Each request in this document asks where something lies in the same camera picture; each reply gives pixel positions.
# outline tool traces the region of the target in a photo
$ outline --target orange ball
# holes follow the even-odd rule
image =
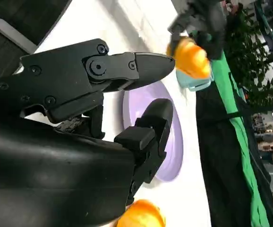
[[[165,217],[160,209],[147,200],[134,202],[123,214],[117,227],[165,227]]]
[[[175,67],[192,78],[206,79],[210,76],[211,69],[206,51],[188,37],[180,40],[173,58],[176,60]]]

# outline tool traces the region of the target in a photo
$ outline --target green strip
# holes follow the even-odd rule
[[[226,108],[227,113],[237,112],[233,90],[229,79],[229,66],[227,64],[224,53],[222,59],[219,61],[212,62],[212,69],[214,73],[215,82],[218,91],[221,95],[222,101]],[[233,82],[234,89],[237,89],[237,85]],[[251,202],[251,226],[252,227],[269,227],[269,221],[261,201],[260,194],[258,191],[257,181],[251,166],[250,154],[248,150],[248,139],[245,127],[241,118],[234,118],[230,120],[235,128],[237,139],[241,148],[242,168],[248,187],[252,194]]]

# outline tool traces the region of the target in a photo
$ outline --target floor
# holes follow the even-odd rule
[[[38,45],[69,0],[0,0],[0,18]],[[11,75],[26,52],[0,34],[0,78]]]

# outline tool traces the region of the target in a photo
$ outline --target orange object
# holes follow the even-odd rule
[[[119,219],[117,227],[165,227],[160,209],[147,200],[134,202]]]
[[[176,60],[175,67],[192,78],[206,79],[210,76],[211,69],[206,51],[188,37],[180,40],[173,58]]]

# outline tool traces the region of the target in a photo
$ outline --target purple bowl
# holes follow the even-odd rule
[[[166,87],[160,81],[145,87],[126,91],[123,100],[123,121],[127,128],[135,124],[138,117],[141,117],[148,105],[157,98],[171,99]],[[165,151],[167,156],[155,177],[161,181],[172,181],[179,174],[183,161],[183,136],[179,117],[175,107],[173,108],[173,120],[170,135]]]

